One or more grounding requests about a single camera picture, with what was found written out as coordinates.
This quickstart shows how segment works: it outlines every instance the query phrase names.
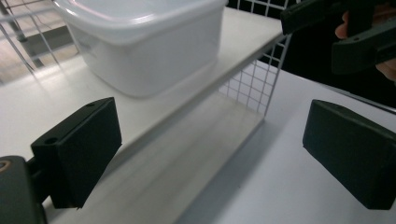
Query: translucent plastic bin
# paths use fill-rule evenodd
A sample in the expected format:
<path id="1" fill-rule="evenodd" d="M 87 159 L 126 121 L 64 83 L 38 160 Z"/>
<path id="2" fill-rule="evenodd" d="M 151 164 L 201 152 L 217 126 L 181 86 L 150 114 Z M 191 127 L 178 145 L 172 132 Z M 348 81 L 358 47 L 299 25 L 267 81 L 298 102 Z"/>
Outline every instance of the translucent plastic bin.
<path id="1" fill-rule="evenodd" d="M 169 88 L 216 60 L 226 0 L 56 0 L 85 63 L 128 95 Z"/>

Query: human hand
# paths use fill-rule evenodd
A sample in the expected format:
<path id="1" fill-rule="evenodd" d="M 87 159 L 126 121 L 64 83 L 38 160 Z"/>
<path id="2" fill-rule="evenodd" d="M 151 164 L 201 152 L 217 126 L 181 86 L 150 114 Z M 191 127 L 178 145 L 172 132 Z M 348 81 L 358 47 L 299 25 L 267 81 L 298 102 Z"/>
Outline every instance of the human hand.
<path id="1" fill-rule="evenodd" d="M 335 29 L 335 35 L 340 39 L 347 38 L 348 16 L 348 12 L 344 13 L 342 17 L 344 23 Z M 378 5 L 375 7 L 373 25 L 380 24 L 395 16 L 396 7 L 391 7 L 389 3 Z M 396 58 L 384 63 L 379 63 L 375 67 L 378 71 L 384 74 L 387 79 L 396 81 Z"/>

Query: black block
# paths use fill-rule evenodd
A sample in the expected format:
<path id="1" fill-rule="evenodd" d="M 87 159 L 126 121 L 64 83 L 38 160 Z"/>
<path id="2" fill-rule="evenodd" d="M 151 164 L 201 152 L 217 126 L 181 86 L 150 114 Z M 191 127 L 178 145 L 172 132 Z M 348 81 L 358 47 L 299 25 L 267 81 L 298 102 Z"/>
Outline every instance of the black block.
<path id="1" fill-rule="evenodd" d="M 396 197 L 396 134 L 340 105 L 312 101 L 304 147 L 369 209 Z"/>
<path id="2" fill-rule="evenodd" d="M 31 145 L 56 208 L 82 207 L 121 146 L 114 98 L 83 106 Z"/>

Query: metal wire rack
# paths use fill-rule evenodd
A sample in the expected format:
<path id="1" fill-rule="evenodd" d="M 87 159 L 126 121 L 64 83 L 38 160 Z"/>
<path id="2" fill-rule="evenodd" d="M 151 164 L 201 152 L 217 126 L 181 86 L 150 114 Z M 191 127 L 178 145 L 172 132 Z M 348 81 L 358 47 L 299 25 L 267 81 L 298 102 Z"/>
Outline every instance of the metal wire rack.
<path id="1" fill-rule="evenodd" d="M 43 66 L 59 64 L 78 54 L 63 19 L 51 1 L 1 0 L 0 81 L 34 75 Z M 288 0 L 230 0 L 228 7 L 278 19 Z M 219 88 L 219 92 L 257 112 L 267 112 L 290 36 Z"/>

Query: container lid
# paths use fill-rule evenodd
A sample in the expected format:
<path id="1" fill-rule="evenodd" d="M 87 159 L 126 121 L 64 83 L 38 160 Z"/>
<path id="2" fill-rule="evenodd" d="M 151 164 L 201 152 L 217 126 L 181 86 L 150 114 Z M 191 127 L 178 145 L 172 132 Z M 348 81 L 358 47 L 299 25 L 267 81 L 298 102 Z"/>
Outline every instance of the container lid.
<path id="1" fill-rule="evenodd" d="M 55 0 L 63 18 L 116 45 L 219 10 L 227 0 Z"/>

